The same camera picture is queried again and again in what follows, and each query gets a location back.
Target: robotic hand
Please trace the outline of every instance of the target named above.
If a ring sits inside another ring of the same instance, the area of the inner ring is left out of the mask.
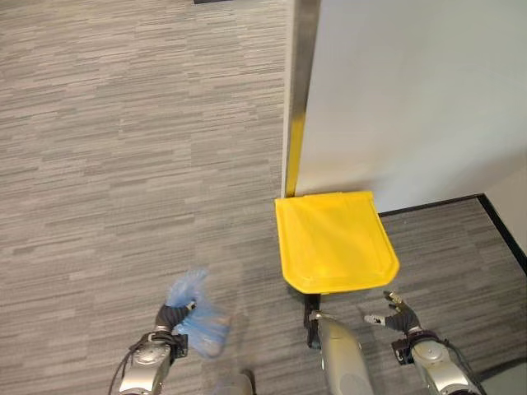
[[[389,317],[367,315],[367,323],[382,325],[395,331],[404,332],[406,337],[392,343],[395,357],[401,365],[414,363],[423,382],[434,395],[484,395],[481,385],[470,379],[472,371],[460,351],[448,341],[440,341],[432,331],[421,328],[415,312],[394,292],[385,291],[389,307],[396,314]],[[452,348],[466,373],[451,359],[446,347]]]
[[[145,333],[133,346],[129,347],[115,371],[108,395],[111,394],[118,372],[122,369],[122,382],[119,395],[159,395],[163,380],[176,358],[187,356],[187,335],[172,335],[174,327],[183,322],[190,311],[195,309],[194,301],[182,307],[162,305],[156,316],[153,332]],[[131,358],[128,370],[126,366]]]
[[[388,307],[395,310],[397,313],[389,317],[367,315],[364,317],[364,320],[367,323],[386,326],[395,331],[404,332],[406,336],[411,333],[422,331],[417,315],[397,294],[388,290],[385,290],[384,294],[385,298],[390,302]]]

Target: black baseboard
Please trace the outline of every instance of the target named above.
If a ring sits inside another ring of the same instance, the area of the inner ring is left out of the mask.
[[[520,264],[521,268],[523,269],[524,273],[527,275],[527,258],[525,257],[525,253],[521,249],[521,247],[516,243],[516,240],[514,240],[514,237],[512,237],[510,231],[507,229],[503,221],[501,220],[500,216],[496,212],[496,209],[492,205],[491,201],[488,200],[488,197],[484,193],[480,193],[477,195],[469,195],[469,196],[463,196],[463,197],[457,197],[455,199],[449,199],[449,200],[442,200],[440,202],[433,202],[428,204],[422,204],[421,206],[413,206],[413,207],[406,207],[401,208],[400,210],[393,210],[393,211],[385,211],[380,212],[379,216],[393,216],[395,214],[400,214],[402,212],[408,212],[408,211],[416,211],[416,210],[422,210],[424,208],[431,208],[431,207],[438,207],[438,206],[444,206],[445,204],[451,204],[455,202],[462,202],[463,200],[469,200],[469,199],[478,199],[480,204],[485,209],[485,212],[487,213],[488,217],[496,227],[497,231],[500,232],[501,237],[503,238],[503,241],[507,244],[509,249],[511,250],[512,254]]]
[[[524,270],[524,273],[527,275],[527,258],[521,247],[516,243],[514,237],[512,237],[510,231],[507,229],[500,216],[496,212],[496,209],[492,205],[491,201],[488,200],[487,195],[482,193],[478,195],[478,200],[487,212],[488,217],[491,219],[492,223],[496,227],[497,231],[500,232],[503,241],[509,246],[512,254],[520,264],[521,268]]]
[[[406,207],[406,208],[399,208],[398,210],[384,211],[384,212],[380,212],[379,216],[381,216],[381,217],[382,216],[393,216],[395,214],[400,214],[401,212],[416,211],[416,210],[422,210],[423,208],[444,206],[445,204],[462,202],[463,200],[476,199],[476,198],[478,198],[478,196],[479,195],[468,195],[468,196],[456,197],[454,199],[441,200],[439,202],[432,202],[432,203],[422,204],[420,206],[411,206],[411,207]]]
[[[205,4],[206,2],[227,2],[229,0],[194,0],[194,4]]]

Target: gray carpet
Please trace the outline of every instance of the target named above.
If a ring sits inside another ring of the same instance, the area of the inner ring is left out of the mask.
[[[165,394],[251,367],[260,394],[324,393],[282,279],[285,0],[0,2],[0,388],[104,393],[166,288],[207,267],[234,326]],[[385,218],[392,287],[475,369],[525,353],[525,276],[476,201]],[[381,393],[424,393],[396,334],[360,322],[380,290],[324,298]]]

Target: white wall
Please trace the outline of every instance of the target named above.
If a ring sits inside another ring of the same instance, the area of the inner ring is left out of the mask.
[[[296,194],[372,189],[388,211],[503,185],[525,209],[525,179],[500,183],[526,92],[526,0],[323,0]]]
[[[516,243],[527,253],[527,152],[517,162],[511,173],[487,188],[485,194]]]

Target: robot finger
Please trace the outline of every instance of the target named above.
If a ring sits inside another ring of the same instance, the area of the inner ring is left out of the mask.
[[[385,317],[380,315],[365,315],[364,321],[367,323],[372,323],[373,325],[381,325],[383,327],[386,326]]]
[[[390,303],[390,304],[388,304],[388,307],[390,307],[392,310],[397,311],[398,313],[401,312],[401,308],[398,307],[398,305],[396,305],[396,304]]]
[[[392,302],[394,304],[404,304],[403,298],[401,298],[395,292],[391,290],[385,290],[384,294],[385,294],[386,300],[388,300],[389,302]]]

